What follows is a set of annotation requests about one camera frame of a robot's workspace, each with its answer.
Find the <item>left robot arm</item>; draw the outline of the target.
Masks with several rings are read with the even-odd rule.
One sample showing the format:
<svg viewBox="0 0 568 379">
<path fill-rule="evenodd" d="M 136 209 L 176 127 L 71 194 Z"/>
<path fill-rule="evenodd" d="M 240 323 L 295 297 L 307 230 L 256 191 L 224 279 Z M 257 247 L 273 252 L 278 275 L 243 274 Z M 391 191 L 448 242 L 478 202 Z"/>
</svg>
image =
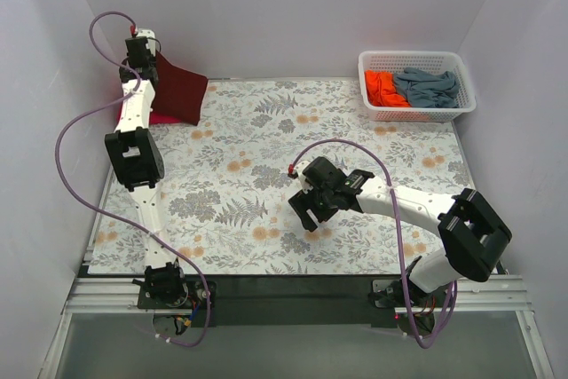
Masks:
<svg viewBox="0 0 568 379">
<path fill-rule="evenodd" d="M 156 67 L 155 33 L 136 26 L 125 40 L 127 58 L 119 70 L 123 101 L 114 132 L 105 135 L 105 146 L 114 173 L 129 192 L 139 223 L 149 231 L 145 237 L 145 268 L 163 268 L 175 255 L 163 244 L 168 242 L 162 206 L 162 156 L 149 129 L 152 104 L 159 82 Z"/>
</svg>

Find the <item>orange t-shirt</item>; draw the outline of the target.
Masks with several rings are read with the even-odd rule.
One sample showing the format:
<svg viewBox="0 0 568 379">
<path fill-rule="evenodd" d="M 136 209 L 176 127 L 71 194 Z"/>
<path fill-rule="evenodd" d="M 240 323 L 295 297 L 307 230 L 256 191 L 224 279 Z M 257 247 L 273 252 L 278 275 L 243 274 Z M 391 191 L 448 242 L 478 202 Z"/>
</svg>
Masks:
<svg viewBox="0 0 568 379">
<path fill-rule="evenodd" d="M 410 107 L 404 96 L 397 93 L 393 74 L 385 71 L 365 71 L 367 99 L 374 107 Z"/>
</svg>

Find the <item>white plastic basket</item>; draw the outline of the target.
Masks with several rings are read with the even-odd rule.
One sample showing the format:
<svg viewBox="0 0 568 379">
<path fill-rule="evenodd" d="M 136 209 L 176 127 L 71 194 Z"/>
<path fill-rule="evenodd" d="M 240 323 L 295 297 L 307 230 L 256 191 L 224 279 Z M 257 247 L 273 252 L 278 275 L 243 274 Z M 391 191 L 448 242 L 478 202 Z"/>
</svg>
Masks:
<svg viewBox="0 0 568 379">
<path fill-rule="evenodd" d="M 468 70 L 452 52 L 364 51 L 358 71 L 372 121 L 451 122 L 477 106 Z"/>
</svg>

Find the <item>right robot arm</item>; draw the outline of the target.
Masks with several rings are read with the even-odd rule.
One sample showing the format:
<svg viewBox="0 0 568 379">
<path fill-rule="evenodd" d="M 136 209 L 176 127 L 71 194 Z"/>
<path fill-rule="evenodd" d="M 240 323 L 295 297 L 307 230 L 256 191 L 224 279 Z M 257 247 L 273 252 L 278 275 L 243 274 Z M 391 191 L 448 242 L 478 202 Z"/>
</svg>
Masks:
<svg viewBox="0 0 568 379">
<path fill-rule="evenodd" d="M 488 281 L 512 233 L 485 197 L 465 188 L 457 195 L 393 187 L 364 170 L 345 174 L 320 156 L 288 169 L 301 189 L 288 203 L 303 228 L 313 232 L 340 210 L 392 217 L 437 235 L 438 249 L 406 268 L 403 298 L 422 305 L 434 291 L 460 278 Z"/>
</svg>

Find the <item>dark red t-shirt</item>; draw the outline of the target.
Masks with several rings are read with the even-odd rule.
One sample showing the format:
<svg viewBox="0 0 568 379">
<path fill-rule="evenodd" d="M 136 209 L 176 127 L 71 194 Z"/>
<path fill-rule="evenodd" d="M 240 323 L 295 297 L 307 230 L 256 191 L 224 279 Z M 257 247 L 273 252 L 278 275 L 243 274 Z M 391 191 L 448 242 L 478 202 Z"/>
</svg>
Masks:
<svg viewBox="0 0 568 379">
<path fill-rule="evenodd" d="M 197 126 L 209 79 L 172 65 L 160 52 L 156 53 L 156 58 L 159 82 L 152 109 L 181 123 Z"/>
</svg>

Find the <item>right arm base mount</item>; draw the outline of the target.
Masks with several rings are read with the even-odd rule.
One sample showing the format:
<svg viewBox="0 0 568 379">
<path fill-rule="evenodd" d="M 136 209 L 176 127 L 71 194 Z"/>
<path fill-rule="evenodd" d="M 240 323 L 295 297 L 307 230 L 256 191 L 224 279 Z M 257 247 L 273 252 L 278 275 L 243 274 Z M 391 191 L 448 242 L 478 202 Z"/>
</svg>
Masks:
<svg viewBox="0 0 568 379">
<path fill-rule="evenodd" d="M 451 281 L 431 293 L 424 293 L 409 281 L 407 283 L 408 301 L 411 308 L 417 309 L 419 314 L 431 313 L 435 308 L 445 307 L 449 310 L 454 302 L 455 284 L 456 281 Z M 401 279 L 373 280 L 367 301 L 373 307 L 380 309 L 405 308 L 406 299 Z"/>
</svg>

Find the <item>folded pink t-shirt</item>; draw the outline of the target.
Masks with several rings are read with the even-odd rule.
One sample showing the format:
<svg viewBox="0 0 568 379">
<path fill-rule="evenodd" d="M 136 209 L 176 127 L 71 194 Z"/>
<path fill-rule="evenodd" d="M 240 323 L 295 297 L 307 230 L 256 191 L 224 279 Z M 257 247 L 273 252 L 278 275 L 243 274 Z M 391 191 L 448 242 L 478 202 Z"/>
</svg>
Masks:
<svg viewBox="0 0 568 379">
<path fill-rule="evenodd" d="M 136 83 L 136 80 L 130 80 L 122 85 L 124 94 L 130 97 L 122 103 L 115 131 L 128 132 L 138 127 L 146 129 L 155 124 L 181 123 L 177 118 L 158 114 L 152 109 L 155 90 L 150 81 L 143 80 L 135 89 Z"/>
</svg>

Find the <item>aluminium front frame rail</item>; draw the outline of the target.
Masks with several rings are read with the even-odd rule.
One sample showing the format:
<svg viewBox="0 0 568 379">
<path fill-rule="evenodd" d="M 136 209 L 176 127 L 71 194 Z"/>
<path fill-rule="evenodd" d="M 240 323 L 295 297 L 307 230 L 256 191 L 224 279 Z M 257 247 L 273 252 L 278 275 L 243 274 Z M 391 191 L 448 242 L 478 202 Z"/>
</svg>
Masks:
<svg viewBox="0 0 568 379">
<path fill-rule="evenodd" d="M 377 300 L 390 275 L 213 275 L 214 326 L 363 324 L 394 328 L 403 304 Z M 71 313 L 191 314 L 196 301 L 171 308 L 147 296 L 131 277 L 88 276 L 75 281 L 67 299 Z M 459 280 L 456 312 L 529 312 L 533 308 L 519 276 L 497 274 L 477 283 Z"/>
</svg>

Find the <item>grey t-shirt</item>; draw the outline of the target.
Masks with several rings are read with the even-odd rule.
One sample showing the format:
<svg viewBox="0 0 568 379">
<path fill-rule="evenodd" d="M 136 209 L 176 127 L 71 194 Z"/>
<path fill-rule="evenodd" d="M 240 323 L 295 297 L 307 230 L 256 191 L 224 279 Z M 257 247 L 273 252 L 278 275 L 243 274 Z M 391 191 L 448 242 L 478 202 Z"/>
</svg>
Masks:
<svg viewBox="0 0 568 379">
<path fill-rule="evenodd" d="M 433 75 L 418 68 L 406 67 L 393 75 L 397 93 L 414 108 L 457 108 L 460 84 L 453 72 Z"/>
</svg>

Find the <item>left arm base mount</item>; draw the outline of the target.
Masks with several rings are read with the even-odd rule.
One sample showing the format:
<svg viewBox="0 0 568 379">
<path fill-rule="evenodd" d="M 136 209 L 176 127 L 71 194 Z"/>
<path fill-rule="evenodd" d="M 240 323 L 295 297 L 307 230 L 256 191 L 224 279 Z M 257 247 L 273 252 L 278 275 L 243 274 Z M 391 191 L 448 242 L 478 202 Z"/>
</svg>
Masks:
<svg viewBox="0 0 568 379">
<path fill-rule="evenodd" d="M 143 279 L 133 279 L 138 287 L 139 309 L 206 308 L 206 289 L 200 277 L 187 278 L 178 263 L 161 268 L 148 266 Z"/>
</svg>

